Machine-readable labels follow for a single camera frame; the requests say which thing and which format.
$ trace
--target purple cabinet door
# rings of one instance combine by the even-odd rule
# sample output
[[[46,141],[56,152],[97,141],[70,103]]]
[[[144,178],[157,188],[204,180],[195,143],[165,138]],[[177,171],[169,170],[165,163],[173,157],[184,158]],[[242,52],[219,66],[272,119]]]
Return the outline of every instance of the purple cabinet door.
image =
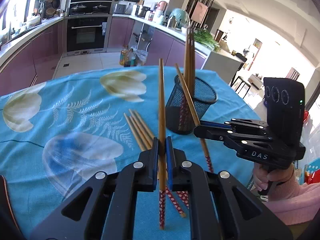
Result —
[[[108,48],[122,48],[125,44],[129,19],[113,17],[110,27]]]
[[[174,64],[177,63],[180,67],[183,67],[184,53],[185,53],[185,44],[180,41],[174,40],[165,65],[173,67]]]
[[[0,96],[31,85],[36,75],[31,44],[26,46],[0,74]]]
[[[59,27],[59,24],[62,24],[62,22],[49,27],[31,42],[37,74],[36,84],[52,79],[61,57],[62,50],[59,46],[59,36],[62,35],[60,32],[62,26]]]
[[[130,41],[130,38],[131,38],[131,34],[132,34],[133,25],[134,25],[134,20],[133,19],[129,19],[127,32],[125,34],[125,39],[124,39],[124,44],[125,45],[129,44],[129,41]]]
[[[196,69],[201,69],[202,65],[205,61],[205,57],[203,57],[202,55],[200,55],[198,52],[195,53],[195,65],[196,65]]]
[[[159,65],[160,58],[163,58],[163,62],[165,64],[167,62],[173,40],[174,38],[166,33],[155,30],[149,45],[149,52],[145,65]]]

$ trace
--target human hand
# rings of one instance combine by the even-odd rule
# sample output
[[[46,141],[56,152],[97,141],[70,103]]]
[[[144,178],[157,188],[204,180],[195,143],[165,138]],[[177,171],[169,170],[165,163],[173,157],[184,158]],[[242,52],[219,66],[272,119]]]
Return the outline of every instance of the human hand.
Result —
[[[262,164],[255,163],[253,168],[254,185],[258,191],[266,190],[269,181],[284,182],[291,178],[293,174],[293,165],[286,170],[274,170],[268,173],[262,168]]]

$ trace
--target floral tablecloth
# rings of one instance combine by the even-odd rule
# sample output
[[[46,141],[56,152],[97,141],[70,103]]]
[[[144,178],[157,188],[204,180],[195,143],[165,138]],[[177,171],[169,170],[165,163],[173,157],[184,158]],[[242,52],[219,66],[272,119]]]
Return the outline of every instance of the floral tablecloth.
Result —
[[[164,69],[166,100],[175,75],[175,68]],[[203,120],[258,119],[215,72],[197,71],[196,76],[219,95]],[[157,101],[157,67],[78,73],[0,97],[0,174],[7,179],[12,208],[26,238],[94,173],[114,173],[138,159],[140,149],[123,113],[136,109],[157,135]],[[167,130],[167,136],[189,160],[207,170],[193,134]],[[207,144],[215,172],[228,170],[242,183],[249,181],[251,162],[237,158],[222,142]],[[189,237],[189,219],[181,218],[168,200],[166,227],[160,231],[158,192],[138,193],[134,239]]]

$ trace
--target stove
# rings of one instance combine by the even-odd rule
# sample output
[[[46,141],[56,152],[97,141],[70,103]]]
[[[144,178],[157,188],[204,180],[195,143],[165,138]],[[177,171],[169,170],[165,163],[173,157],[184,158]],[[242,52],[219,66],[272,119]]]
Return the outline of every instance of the stove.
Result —
[[[71,0],[64,56],[106,52],[115,0]]]

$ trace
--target mesh pen holder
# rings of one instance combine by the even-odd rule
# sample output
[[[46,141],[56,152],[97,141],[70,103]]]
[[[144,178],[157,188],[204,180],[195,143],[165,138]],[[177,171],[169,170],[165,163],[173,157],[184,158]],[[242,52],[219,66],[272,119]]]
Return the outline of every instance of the mesh pen holder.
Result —
[[[193,122],[189,106],[184,96],[179,76],[174,78],[174,88],[165,106],[166,127],[178,134],[189,134],[193,131]],[[217,93],[206,82],[195,78],[195,92],[192,97],[193,104],[199,119],[205,114],[209,106],[218,99]]]

